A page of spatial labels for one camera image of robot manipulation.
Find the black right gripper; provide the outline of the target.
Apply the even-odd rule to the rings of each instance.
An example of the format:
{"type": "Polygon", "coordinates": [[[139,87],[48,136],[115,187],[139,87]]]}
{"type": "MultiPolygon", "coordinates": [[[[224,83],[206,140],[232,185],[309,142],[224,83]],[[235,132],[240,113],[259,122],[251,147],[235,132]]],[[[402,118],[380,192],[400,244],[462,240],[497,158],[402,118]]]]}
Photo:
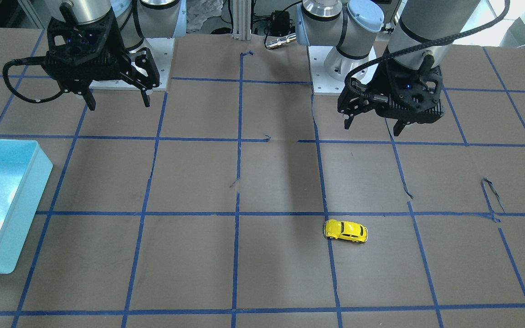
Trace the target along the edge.
{"type": "Polygon", "coordinates": [[[46,33],[46,73],[67,91],[82,95],[90,111],[96,109],[89,89],[92,81],[125,81],[140,90],[144,106],[150,107],[151,89],[159,82],[159,71],[149,51],[148,76],[133,67],[113,13],[79,27],[53,17],[46,33]]]}

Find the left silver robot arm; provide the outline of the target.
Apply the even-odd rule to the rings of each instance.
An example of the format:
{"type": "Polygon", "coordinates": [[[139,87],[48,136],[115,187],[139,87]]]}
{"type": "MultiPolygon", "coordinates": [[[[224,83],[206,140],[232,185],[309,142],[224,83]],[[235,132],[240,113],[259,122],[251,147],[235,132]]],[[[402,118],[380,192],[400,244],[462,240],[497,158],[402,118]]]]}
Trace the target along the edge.
{"type": "MultiPolygon", "coordinates": [[[[383,55],[458,34],[478,4],[477,0],[407,1],[383,55]]],[[[371,110],[396,120],[395,136],[406,125],[432,124],[444,116],[440,63],[452,41],[382,60],[371,80],[362,83],[376,36],[386,24],[382,8],[371,0],[304,0],[296,12],[298,43],[330,47],[324,67],[345,83],[337,104],[345,129],[356,116],[371,110]]]]}

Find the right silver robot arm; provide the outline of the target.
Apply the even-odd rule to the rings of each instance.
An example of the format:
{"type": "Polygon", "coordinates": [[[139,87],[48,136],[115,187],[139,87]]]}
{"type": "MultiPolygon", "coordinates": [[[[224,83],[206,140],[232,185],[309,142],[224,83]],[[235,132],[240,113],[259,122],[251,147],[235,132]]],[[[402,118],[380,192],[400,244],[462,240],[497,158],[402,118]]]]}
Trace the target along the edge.
{"type": "Polygon", "coordinates": [[[67,93],[96,102],[93,81],[123,81],[139,89],[144,105],[160,74],[147,39],[177,38],[186,32],[185,1],[129,0],[124,19],[109,0],[51,0],[46,28],[48,52],[42,68],[67,93]]]}

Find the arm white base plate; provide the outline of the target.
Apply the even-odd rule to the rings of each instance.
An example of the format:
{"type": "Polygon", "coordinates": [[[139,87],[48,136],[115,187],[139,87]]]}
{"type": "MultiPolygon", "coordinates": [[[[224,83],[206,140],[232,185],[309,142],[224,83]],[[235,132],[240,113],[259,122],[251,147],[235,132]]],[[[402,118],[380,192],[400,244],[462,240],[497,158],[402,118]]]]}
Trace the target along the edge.
{"type": "Polygon", "coordinates": [[[346,75],[359,65],[376,59],[374,47],[366,58],[360,60],[342,56],[335,46],[309,46],[308,55],[313,94],[327,96],[340,95],[346,75]]]}
{"type": "MultiPolygon", "coordinates": [[[[153,91],[167,91],[170,80],[171,64],[173,60],[175,39],[157,38],[145,39],[143,44],[129,56],[132,65],[139,74],[148,76],[149,58],[147,52],[151,53],[154,66],[159,71],[159,82],[152,87],[153,91]]],[[[90,85],[93,90],[106,91],[138,91],[137,87],[125,83],[122,80],[93,81],[90,85]]]]}

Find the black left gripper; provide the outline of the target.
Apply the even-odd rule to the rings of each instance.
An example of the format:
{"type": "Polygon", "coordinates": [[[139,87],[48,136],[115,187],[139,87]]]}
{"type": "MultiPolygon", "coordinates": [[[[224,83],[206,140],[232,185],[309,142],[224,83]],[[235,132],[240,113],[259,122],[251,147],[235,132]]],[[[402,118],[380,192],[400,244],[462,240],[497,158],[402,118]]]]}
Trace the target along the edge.
{"type": "Polygon", "coordinates": [[[434,57],[424,57],[417,69],[391,59],[377,65],[369,83],[356,78],[351,83],[358,93],[345,87],[338,97],[344,129],[350,129],[359,114],[375,110],[381,118],[396,120],[392,133],[398,137],[407,124],[432,124],[445,114],[440,101],[443,75],[434,57]]]}

